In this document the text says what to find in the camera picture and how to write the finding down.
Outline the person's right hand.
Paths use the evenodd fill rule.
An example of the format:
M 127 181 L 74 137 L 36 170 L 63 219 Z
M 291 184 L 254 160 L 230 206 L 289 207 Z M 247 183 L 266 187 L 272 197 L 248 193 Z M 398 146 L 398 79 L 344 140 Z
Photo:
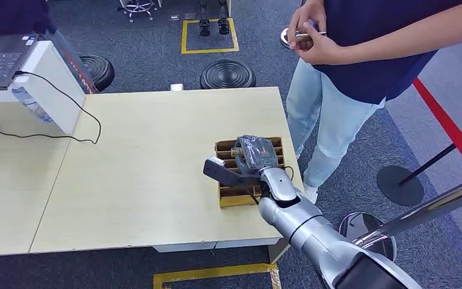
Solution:
M 288 26 L 287 36 L 290 50 L 295 50 L 297 40 L 310 39 L 305 30 L 303 23 L 309 22 L 323 36 L 326 34 L 326 13 L 324 1 L 305 1 L 292 15 Z

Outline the person's left hand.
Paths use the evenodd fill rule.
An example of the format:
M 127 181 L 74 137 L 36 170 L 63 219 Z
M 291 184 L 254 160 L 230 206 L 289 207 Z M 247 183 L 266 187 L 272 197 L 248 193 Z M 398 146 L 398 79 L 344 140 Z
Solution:
M 321 35 L 309 22 L 303 23 L 303 30 L 310 39 L 297 40 L 295 51 L 306 63 L 314 65 L 343 64 L 343 47 Z

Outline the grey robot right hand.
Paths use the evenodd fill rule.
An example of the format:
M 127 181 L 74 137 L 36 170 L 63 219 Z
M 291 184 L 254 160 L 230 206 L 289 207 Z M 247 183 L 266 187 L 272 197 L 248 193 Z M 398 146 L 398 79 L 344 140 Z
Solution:
M 237 137 L 234 149 L 235 162 L 241 174 L 255 174 L 262 169 L 278 167 L 279 162 L 271 140 L 254 135 Z

